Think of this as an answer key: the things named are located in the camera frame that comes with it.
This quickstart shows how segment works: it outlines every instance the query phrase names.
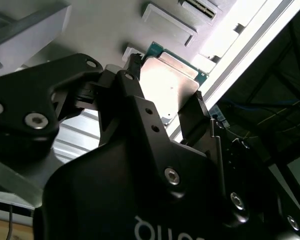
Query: wire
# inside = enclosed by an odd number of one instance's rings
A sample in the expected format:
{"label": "wire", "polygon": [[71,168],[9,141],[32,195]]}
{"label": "wire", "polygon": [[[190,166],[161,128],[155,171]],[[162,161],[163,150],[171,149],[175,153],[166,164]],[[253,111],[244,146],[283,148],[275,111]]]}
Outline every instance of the wire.
{"label": "wire", "polygon": [[285,132],[290,131],[290,130],[295,129],[295,128],[296,128],[296,126],[293,126],[293,127],[290,127],[288,129],[285,129],[285,130],[282,130],[282,131],[276,131],[276,133],[285,133]]}
{"label": "wire", "polygon": [[[230,131],[230,130],[227,129],[227,128],[226,128],[226,130],[227,130],[229,133],[231,133],[232,135],[235,135],[236,137],[238,137],[238,138],[240,138],[240,139],[243,139],[243,138],[244,138],[244,136],[240,136],[240,135],[234,133],[233,131]],[[249,139],[256,139],[256,138],[258,138],[258,137],[259,137],[259,136],[251,136],[251,137],[249,137]]]}
{"label": "wire", "polygon": [[[298,103],[300,103],[300,101],[295,102],[294,104],[292,104],[292,106],[297,105]],[[284,108],[284,109],[282,109],[282,110],[276,112],[275,114],[273,114],[273,115],[267,117],[266,119],[263,119],[261,122],[259,122],[259,123],[257,124],[257,126],[259,126],[260,124],[263,124],[264,122],[268,121],[269,119],[272,119],[272,118],[275,117],[277,114],[280,114],[280,113],[282,113],[283,111],[285,111],[285,110],[287,110],[287,109],[288,109],[288,108]],[[248,132],[246,133],[246,135],[244,136],[243,139],[248,139],[248,138],[249,138],[249,137],[248,137],[249,134],[250,134],[250,131],[248,131]]]}
{"label": "wire", "polygon": [[297,128],[297,129],[300,131],[300,127],[299,127],[295,122],[290,121],[290,120],[287,119],[286,117],[284,117],[284,116],[282,116],[282,115],[279,115],[278,113],[276,113],[276,112],[274,112],[274,111],[272,111],[272,110],[270,110],[270,109],[267,109],[267,108],[262,108],[262,109],[263,109],[263,110],[266,110],[266,111],[268,111],[268,112],[270,112],[270,113],[273,113],[274,115],[278,116],[279,118],[281,118],[281,119],[287,121],[288,123],[292,124],[295,128]]}
{"label": "wire", "polygon": [[6,236],[6,240],[10,240],[11,239],[11,235],[12,235],[12,228],[13,228],[13,219],[12,219],[12,205],[9,206],[9,230],[8,230],[8,234]]}

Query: white panel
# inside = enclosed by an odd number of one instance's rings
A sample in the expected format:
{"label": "white panel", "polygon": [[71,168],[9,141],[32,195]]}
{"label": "white panel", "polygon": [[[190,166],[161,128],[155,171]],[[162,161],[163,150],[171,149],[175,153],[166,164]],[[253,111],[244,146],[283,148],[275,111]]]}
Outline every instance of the white panel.
{"label": "white panel", "polygon": [[72,156],[73,156],[73,158],[78,158],[78,157],[82,156],[83,154],[87,153],[87,151],[78,149],[76,147],[73,147],[73,146],[70,146],[70,145],[58,142],[58,141],[55,141],[53,143],[53,148],[54,149],[63,150],[63,151],[68,152],[68,153],[71,153]]}
{"label": "white panel", "polygon": [[63,121],[61,126],[92,138],[100,139],[99,122],[91,118],[80,115]]}
{"label": "white panel", "polygon": [[83,151],[91,151],[97,148],[99,145],[98,139],[65,129],[63,127],[60,128],[56,141],[68,144],[72,147],[77,147]]}

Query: metal bar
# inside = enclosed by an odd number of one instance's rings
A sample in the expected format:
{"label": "metal bar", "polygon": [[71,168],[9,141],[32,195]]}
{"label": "metal bar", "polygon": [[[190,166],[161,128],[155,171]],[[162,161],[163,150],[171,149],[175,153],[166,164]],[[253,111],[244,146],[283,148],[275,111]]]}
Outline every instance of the metal bar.
{"label": "metal bar", "polygon": [[296,62],[300,71],[300,48],[298,46],[298,40],[297,40],[294,24],[292,21],[289,23],[288,27],[289,27],[289,32],[290,32],[290,37],[293,45]]}
{"label": "metal bar", "polygon": [[279,71],[274,71],[273,74],[277,79],[293,94],[297,99],[300,100],[300,91]]}
{"label": "metal bar", "polygon": [[267,82],[267,80],[270,78],[270,76],[272,75],[271,71],[268,70],[263,77],[261,78],[261,80],[258,82],[258,84],[255,86],[255,88],[253,89],[252,93],[250,94],[250,96],[247,98],[246,103],[250,103],[255,96],[257,95],[257,93],[261,90],[261,88],[265,85],[265,83]]}
{"label": "metal bar", "polygon": [[278,119],[278,121],[274,121],[273,123],[269,124],[267,129],[273,129],[274,126],[278,126],[279,123],[282,121],[285,121],[286,118],[288,118],[291,114],[293,114],[295,111],[300,110],[300,102],[296,105],[293,105],[290,109],[286,110],[284,113],[280,113],[281,118]]}
{"label": "metal bar", "polygon": [[290,51],[291,47],[292,47],[292,43],[291,42],[289,42],[284,47],[284,49],[282,50],[282,52],[280,53],[280,55],[278,56],[278,58],[276,59],[276,61],[268,68],[268,70],[265,72],[265,74],[261,78],[260,82],[257,84],[257,86],[254,88],[254,90],[250,94],[250,96],[247,98],[247,100],[246,100],[247,103],[250,103],[255,98],[255,96],[257,95],[257,93],[260,91],[260,89],[264,86],[264,84],[267,82],[267,80],[272,75],[273,68],[275,66],[277,66],[279,63],[281,63],[281,61],[284,59],[284,57]]}
{"label": "metal bar", "polygon": [[289,109],[292,108],[291,104],[269,104],[269,103],[244,103],[244,102],[234,102],[234,105],[238,105],[244,108],[270,108],[270,109]]}

